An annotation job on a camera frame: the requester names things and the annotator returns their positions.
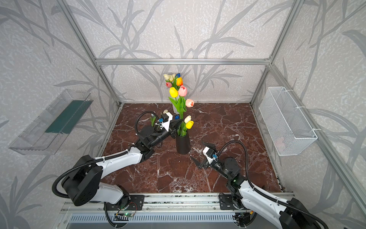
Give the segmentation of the white ribbed ceramic vase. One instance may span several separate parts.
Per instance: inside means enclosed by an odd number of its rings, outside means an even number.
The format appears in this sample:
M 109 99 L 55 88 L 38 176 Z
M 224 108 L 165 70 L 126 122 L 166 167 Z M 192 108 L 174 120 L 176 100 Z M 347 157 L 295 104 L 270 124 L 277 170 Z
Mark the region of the white ribbed ceramic vase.
M 175 104 L 173 103 L 173 111 L 175 114 L 179 115 L 180 112 L 178 111 L 179 110 L 179 105 L 178 104 Z

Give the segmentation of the black cylindrical vase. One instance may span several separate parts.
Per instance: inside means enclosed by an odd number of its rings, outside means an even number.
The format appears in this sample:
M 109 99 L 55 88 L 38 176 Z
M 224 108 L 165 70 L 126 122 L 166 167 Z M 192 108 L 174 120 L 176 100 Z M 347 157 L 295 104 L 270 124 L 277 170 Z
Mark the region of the black cylindrical vase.
M 187 133 L 185 136 L 176 137 L 176 150 L 180 155 L 187 155 L 191 150 L 190 137 Z

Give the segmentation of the bright yellow tulip flower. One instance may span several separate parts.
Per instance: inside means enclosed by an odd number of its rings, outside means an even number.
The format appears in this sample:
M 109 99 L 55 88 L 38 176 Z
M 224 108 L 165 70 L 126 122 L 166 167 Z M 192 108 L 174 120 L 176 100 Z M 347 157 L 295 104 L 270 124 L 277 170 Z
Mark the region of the bright yellow tulip flower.
M 187 123 L 184 123 L 183 129 L 181 131 L 181 136 L 186 136 L 187 131 L 192 128 L 194 125 L 194 121 L 188 121 Z

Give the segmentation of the bundle of tulips with band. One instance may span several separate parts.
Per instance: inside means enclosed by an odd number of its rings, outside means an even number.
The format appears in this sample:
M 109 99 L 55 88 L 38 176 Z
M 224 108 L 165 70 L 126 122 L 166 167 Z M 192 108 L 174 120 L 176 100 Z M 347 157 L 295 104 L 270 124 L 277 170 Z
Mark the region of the bundle of tulips with band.
M 172 83 L 172 87 L 169 88 L 169 100 L 172 103 L 179 105 L 180 119 L 185 120 L 187 116 L 185 116 L 185 112 L 187 108 L 192 108 L 194 106 L 194 101 L 192 99 L 186 99 L 187 96 L 187 88 L 183 84 L 183 78 L 175 78 Z M 181 131 L 183 129 L 184 121 L 181 123 L 178 134 L 181 136 Z

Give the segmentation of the pink tulip flower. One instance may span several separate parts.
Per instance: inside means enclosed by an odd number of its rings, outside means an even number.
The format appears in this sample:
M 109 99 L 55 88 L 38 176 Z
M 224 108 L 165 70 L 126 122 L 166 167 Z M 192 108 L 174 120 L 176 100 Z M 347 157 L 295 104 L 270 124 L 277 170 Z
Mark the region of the pink tulip flower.
M 166 82 L 166 86 L 167 86 L 168 88 L 171 88 L 173 85 L 172 85 L 172 83 L 170 83 L 170 82 Z

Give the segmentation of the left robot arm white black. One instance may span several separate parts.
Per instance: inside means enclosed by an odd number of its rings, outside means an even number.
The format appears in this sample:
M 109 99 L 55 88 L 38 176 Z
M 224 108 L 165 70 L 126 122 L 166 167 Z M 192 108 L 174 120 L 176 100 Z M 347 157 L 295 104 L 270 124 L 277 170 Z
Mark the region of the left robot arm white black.
M 109 203 L 120 209 L 128 206 L 131 198 L 125 189 L 101 180 L 115 171 L 149 159 L 154 153 L 154 147 L 168 137 L 178 136 L 178 129 L 183 122 L 170 112 L 157 116 L 153 111 L 145 111 L 139 117 L 142 118 L 145 114 L 152 115 L 153 123 L 139 130 L 138 122 L 135 122 L 138 140 L 132 146 L 108 156 L 82 156 L 72 169 L 56 178 L 51 187 L 53 194 L 70 199 L 75 206 L 89 202 Z

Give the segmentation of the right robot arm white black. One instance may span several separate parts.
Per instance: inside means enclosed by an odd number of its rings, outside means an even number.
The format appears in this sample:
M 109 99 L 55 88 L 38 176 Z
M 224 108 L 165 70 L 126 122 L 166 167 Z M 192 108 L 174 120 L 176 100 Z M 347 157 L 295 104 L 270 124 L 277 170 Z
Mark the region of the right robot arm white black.
M 246 175 L 240 174 L 240 167 L 232 157 L 220 160 L 219 156 L 230 144 L 242 146 L 245 156 Z M 249 178 L 248 151 L 244 144 L 237 140 L 227 142 L 220 151 L 214 144 L 203 142 L 205 160 L 200 162 L 192 158 L 198 168 L 211 167 L 227 179 L 226 188 L 230 191 L 237 209 L 252 210 L 279 229 L 327 229 L 327 224 L 319 217 L 311 214 L 296 198 L 287 200 L 271 194 L 254 185 Z

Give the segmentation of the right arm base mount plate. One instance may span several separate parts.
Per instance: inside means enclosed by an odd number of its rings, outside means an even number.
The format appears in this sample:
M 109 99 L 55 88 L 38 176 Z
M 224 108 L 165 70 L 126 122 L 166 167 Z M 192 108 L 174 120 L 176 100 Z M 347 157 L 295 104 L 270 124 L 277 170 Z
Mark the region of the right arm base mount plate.
M 243 210 L 244 206 L 233 199 L 231 194 L 219 193 L 220 210 Z

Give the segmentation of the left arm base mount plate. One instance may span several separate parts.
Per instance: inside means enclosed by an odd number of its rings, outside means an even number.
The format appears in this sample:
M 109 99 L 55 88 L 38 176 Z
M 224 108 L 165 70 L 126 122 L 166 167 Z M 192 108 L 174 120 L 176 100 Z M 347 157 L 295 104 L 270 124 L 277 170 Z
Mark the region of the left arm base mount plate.
M 128 197 L 123 197 L 116 204 L 106 203 L 104 209 L 107 211 L 141 211 L 144 205 L 144 199 L 145 195 L 129 195 Z

